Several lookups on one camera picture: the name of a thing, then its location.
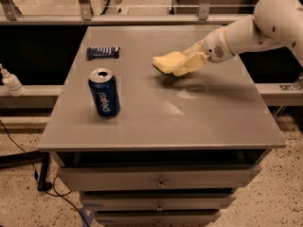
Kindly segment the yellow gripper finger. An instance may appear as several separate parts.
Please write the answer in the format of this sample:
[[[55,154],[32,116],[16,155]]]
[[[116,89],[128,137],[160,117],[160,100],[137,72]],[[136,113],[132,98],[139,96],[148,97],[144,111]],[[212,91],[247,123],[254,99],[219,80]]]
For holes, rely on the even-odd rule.
[[[195,53],[203,53],[202,44],[203,44],[203,40],[200,40],[198,43],[196,43],[196,44],[192,45],[191,47],[189,47],[188,49],[184,50],[183,54],[185,56],[190,56]]]
[[[172,70],[175,77],[181,77],[190,72],[196,71],[205,66],[208,55],[204,52],[196,52],[190,56],[186,56],[178,62]]]

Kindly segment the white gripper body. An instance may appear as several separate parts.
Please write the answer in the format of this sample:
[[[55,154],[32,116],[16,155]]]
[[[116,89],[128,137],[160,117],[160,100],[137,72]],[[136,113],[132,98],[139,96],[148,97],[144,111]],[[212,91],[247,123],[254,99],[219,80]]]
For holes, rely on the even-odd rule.
[[[211,62],[219,63],[234,57],[227,44],[225,26],[221,26],[205,36],[201,48]]]

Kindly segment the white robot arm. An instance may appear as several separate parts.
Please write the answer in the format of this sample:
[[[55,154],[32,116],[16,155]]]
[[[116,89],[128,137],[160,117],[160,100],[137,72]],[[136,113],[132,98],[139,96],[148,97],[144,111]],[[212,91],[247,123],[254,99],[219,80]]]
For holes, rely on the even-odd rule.
[[[183,52],[172,74],[180,77],[207,61],[222,62],[245,52],[287,47],[303,63],[303,6],[299,0],[258,0],[254,13],[222,26]]]

